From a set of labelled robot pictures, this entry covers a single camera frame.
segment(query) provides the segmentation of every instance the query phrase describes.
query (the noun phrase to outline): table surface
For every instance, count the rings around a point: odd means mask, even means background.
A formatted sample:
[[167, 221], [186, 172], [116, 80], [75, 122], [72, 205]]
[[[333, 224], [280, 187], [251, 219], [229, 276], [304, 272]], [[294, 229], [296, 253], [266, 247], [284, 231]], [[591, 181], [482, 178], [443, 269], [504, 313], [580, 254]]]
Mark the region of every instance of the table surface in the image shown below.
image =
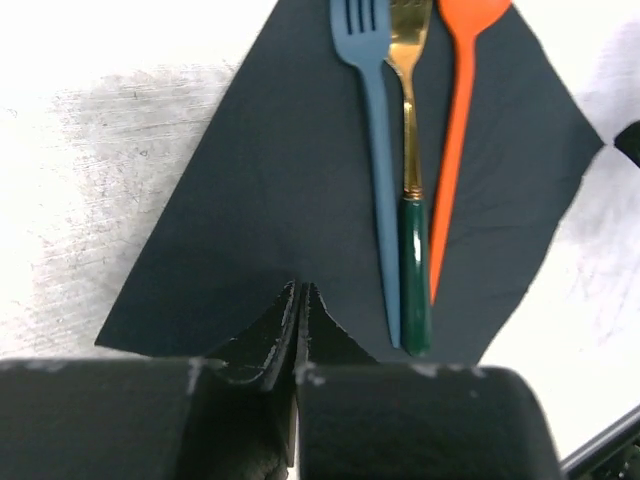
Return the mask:
[[[0, 7], [0, 358], [124, 355], [95, 336], [275, 0], [208, 3]], [[609, 145], [640, 119], [636, 4], [516, 2]], [[640, 403], [639, 186], [605, 147], [482, 360], [527, 379], [560, 457]]]

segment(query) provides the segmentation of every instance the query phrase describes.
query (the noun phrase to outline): cutlery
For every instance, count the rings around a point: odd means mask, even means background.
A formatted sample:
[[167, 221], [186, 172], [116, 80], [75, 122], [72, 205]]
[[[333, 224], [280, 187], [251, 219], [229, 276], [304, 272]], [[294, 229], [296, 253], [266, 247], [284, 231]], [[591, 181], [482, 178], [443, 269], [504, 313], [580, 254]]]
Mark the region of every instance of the cutlery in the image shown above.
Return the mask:
[[422, 190], [413, 70], [422, 55], [433, 0], [391, 1], [391, 48], [387, 61], [404, 94], [404, 185], [401, 248], [401, 343], [414, 356], [431, 345], [431, 304], [426, 211]]
[[338, 56], [360, 72], [368, 107], [378, 249], [391, 343], [400, 347], [400, 258], [389, 108], [382, 64], [391, 43], [389, 0], [330, 0]]
[[438, 290], [453, 213], [460, 158], [473, 95], [476, 39], [480, 33], [500, 20], [510, 5], [510, 0], [438, 0], [440, 14], [453, 36], [456, 79], [431, 227], [431, 303], [435, 302]]

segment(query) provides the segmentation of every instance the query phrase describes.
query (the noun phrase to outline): orange spoon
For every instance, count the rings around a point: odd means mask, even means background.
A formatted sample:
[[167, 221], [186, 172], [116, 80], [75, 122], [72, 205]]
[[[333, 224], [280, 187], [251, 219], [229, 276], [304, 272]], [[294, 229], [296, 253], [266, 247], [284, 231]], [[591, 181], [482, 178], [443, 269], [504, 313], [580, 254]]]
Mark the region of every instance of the orange spoon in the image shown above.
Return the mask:
[[511, 0], [438, 0], [456, 53], [456, 80], [431, 226], [431, 303], [435, 302], [458, 183], [476, 63], [476, 38], [500, 20]]

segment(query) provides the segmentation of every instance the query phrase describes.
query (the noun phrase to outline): fork handle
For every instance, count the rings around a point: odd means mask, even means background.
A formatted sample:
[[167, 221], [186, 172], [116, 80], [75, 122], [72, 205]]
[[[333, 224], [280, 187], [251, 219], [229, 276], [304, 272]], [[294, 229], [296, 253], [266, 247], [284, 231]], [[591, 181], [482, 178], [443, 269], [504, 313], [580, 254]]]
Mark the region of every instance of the fork handle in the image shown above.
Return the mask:
[[361, 70], [368, 107], [378, 252], [391, 343], [400, 348], [398, 197], [393, 181], [389, 107], [382, 64]]
[[424, 200], [402, 200], [402, 346], [413, 356], [431, 347], [427, 220]]

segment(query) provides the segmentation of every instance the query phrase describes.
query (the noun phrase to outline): folded napkin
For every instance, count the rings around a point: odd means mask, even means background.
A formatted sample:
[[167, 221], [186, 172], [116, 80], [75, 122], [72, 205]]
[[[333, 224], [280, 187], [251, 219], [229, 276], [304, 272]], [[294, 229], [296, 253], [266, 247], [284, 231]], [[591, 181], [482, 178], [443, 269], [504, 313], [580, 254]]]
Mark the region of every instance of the folded napkin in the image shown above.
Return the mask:
[[640, 121], [634, 122], [615, 138], [615, 146], [640, 167]]
[[[520, 302], [602, 143], [515, 9], [478, 41], [429, 360], [476, 362]], [[395, 180], [402, 96], [385, 66]], [[432, 202], [453, 81], [437, 12], [415, 72]], [[280, 0], [246, 57], [97, 344], [197, 355], [237, 335], [292, 279], [377, 360], [388, 340], [357, 73], [334, 53], [324, 0]]]

